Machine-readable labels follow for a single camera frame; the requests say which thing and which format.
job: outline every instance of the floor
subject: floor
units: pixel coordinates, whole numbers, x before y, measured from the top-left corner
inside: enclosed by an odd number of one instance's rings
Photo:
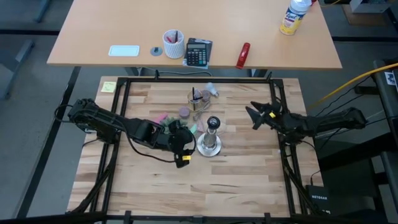
[[[0,29],[26,28],[31,29],[59,29],[65,19],[72,0],[54,0],[46,14],[43,23],[34,24],[32,19],[39,10],[39,0],[0,0]],[[387,23],[385,27],[353,27],[345,18],[341,6],[330,6],[323,9],[331,35],[335,36],[389,36],[397,37],[398,34]],[[70,67],[54,67],[46,64],[52,46],[56,41],[54,36],[24,36],[0,35],[0,47],[10,54],[16,54],[19,47],[27,39],[33,39],[35,47],[29,58],[23,64],[12,91],[11,98],[0,101],[0,219],[14,216],[15,208],[19,203],[21,194],[32,173],[37,156],[45,141],[47,131],[53,118],[53,111],[59,104],[62,93],[72,72]],[[398,44],[384,43],[352,43],[335,42],[335,46],[343,64],[342,70],[336,71],[293,71],[275,70],[273,77],[299,78],[306,106],[319,100],[321,96],[334,90],[351,78],[373,69],[373,60],[396,57]],[[192,69],[173,69],[173,71],[189,71]],[[220,77],[245,77],[246,72],[238,70],[210,70],[214,76]],[[9,77],[9,72],[0,66],[2,78]],[[115,67],[83,67],[71,101],[77,98],[94,98],[100,77],[103,75],[126,75],[123,68]],[[4,80],[0,79],[0,88]],[[350,93],[343,97],[339,103],[354,97]],[[317,114],[332,99],[324,102],[318,108],[308,111]],[[384,113],[378,96],[364,96],[349,106],[355,106],[363,111],[365,117],[374,115],[371,119],[383,118]],[[379,122],[359,131],[350,131],[333,139],[339,142],[360,143],[372,137],[387,132],[386,122]],[[75,172],[85,135],[76,127],[64,124],[60,128],[55,145],[45,168],[42,180],[35,195],[29,216],[61,214],[65,211],[72,189]],[[376,168],[382,170],[377,158],[374,163]],[[340,172],[349,175],[347,181],[363,180],[359,174],[359,166],[355,173],[354,168]],[[323,174],[325,179],[338,177],[339,174]],[[382,186],[385,195],[390,222],[398,223],[395,208],[388,200],[389,189]],[[336,209],[336,212],[351,212],[348,208],[372,207],[368,198],[344,196],[346,206]]]

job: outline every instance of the spray can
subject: spray can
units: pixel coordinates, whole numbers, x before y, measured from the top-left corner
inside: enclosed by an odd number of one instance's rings
[[[311,0],[291,0],[279,30],[286,35],[293,35],[311,6]]]

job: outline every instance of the yellow cable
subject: yellow cable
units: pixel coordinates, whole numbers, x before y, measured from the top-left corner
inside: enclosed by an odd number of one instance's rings
[[[312,105],[309,107],[309,109],[312,109],[312,108],[318,106],[320,103],[322,103],[323,101],[325,101],[327,98],[333,96],[334,94],[338,93],[339,91],[341,91],[342,89],[346,88],[346,87],[349,86],[350,84],[352,84],[352,83],[354,83],[354,82],[360,80],[361,78],[364,78],[364,77],[366,77],[366,76],[368,76],[368,75],[372,75],[373,73],[380,72],[380,71],[383,71],[383,70],[386,70],[386,69],[389,69],[389,68],[393,68],[393,67],[396,67],[396,66],[398,66],[398,63],[394,63],[394,64],[392,64],[392,65],[387,65],[387,66],[384,66],[384,67],[381,67],[381,68],[377,68],[377,69],[368,71],[368,72],[366,72],[366,73],[364,73],[364,74],[362,74],[362,75],[358,75],[357,77],[353,78],[352,80],[346,82],[344,85],[342,85],[342,86],[340,86],[339,88],[335,89],[333,92],[327,94],[327,95],[324,96],[322,99],[318,100],[316,103],[312,104]]]
[[[337,0],[337,1],[335,1],[335,2],[333,2],[333,3],[331,3],[331,4],[327,4],[327,5],[321,5],[321,7],[329,7],[329,6],[332,6],[332,5],[334,5],[334,4],[336,4],[336,3],[339,3],[341,0]]]

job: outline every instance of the pen holder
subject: pen holder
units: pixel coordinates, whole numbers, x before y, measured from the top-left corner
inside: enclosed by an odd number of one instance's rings
[[[178,32],[178,41],[175,41],[175,35]],[[163,34],[164,52],[169,58],[176,59],[184,56],[185,44],[184,35],[179,30],[168,30]]]
[[[201,97],[201,93],[199,90],[195,90],[195,98],[199,98]],[[200,100],[193,100],[193,96],[192,96],[192,91],[190,91],[187,95],[188,98],[188,108],[192,111],[192,112],[197,112],[200,111],[202,106],[203,106],[203,101]]]

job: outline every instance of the calculator keypad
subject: calculator keypad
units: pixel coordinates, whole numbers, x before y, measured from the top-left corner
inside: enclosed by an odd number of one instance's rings
[[[207,65],[206,49],[188,49],[187,65],[206,66]]]

